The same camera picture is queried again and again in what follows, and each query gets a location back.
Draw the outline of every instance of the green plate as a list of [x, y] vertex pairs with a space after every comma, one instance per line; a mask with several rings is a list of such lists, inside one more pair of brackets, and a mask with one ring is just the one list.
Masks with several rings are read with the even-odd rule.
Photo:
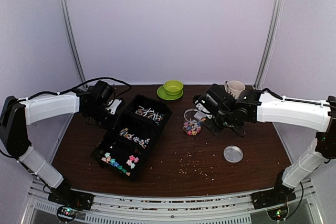
[[167, 101], [174, 101], [174, 100], [177, 100], [178, 98], [180, 98], [181, 96], [183, 96], [183, 90], [181, 91], [180, 94], [178, 95], [169, 95], [166, 93], [166, 90], [164, 89], [163, 86], [159, 87], [157, 89], [157, 92], [158, 96], [163, 99], [163, 100], [167, 100]]

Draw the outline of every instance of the jar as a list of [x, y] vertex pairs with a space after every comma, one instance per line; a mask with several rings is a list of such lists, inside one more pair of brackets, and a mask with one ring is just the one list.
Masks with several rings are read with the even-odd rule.
[[205, 114], [197, 109], [188, 109], [184, 112], [183, 130], [189, 136], [196, 136], [205, 121]]

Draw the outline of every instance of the mug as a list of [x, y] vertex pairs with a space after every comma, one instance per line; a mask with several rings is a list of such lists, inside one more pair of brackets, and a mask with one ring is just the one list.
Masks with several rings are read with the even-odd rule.
[[240, 93], [245, 90], [245, 85], [240, 81], [226, 81], [224, 83], [226, 93], [232, 94], [237, 99]]

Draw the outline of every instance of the wooden table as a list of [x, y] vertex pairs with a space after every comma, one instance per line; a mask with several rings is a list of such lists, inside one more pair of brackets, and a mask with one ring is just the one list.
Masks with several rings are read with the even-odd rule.
[[[127, 103], [137, 93], [158, 99], [158, 87], [135, 86], [122, 97]], [[173, 114], [135, 182], [100, 168], [90, 157], [106, 131], [85, 126], [86, 119], [80, 114], [73, 117], [53, 165], [71, 180], [73, 188], [119, 195], [182, 197], [272, 187], [278, 172], [290, 162], [271, 123], [247, 123], [244, 138], [229, 129], [219, 136], [212, 135], [205, 127], [197, 136], [183, 132], [184, 111], [194, 108], [192, 97], [207, 88], [185, 86], [182, 98], [166, 101]], [[242, 149], [242, 161], [236, 164], [225, 161], [223, 149], [228, 145]]]

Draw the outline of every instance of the white wall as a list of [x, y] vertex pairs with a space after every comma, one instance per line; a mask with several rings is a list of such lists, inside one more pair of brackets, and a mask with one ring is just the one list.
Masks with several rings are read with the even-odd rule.
[[[9, 95], [59, 91], [79, 82], [59, 0], [0, 0], [0, 107]], [[67, 119], [61, 116], [30, 126], [33, 145], [50, 159]], [[31, 176], [0, 155], [1, 223], [19, 223]]]
[[253, 84], [274, 0], [67, 0], [86, 78]]
[[[276, 44], [263, 88], [295, 98], [336, 96], [336, 1], [285, 0]], [[277, 125], [297, 159], [315, 136], [302, 127]], [[335, 161], [322, 165], [312, 182], [328, 223], [336, 223]]]

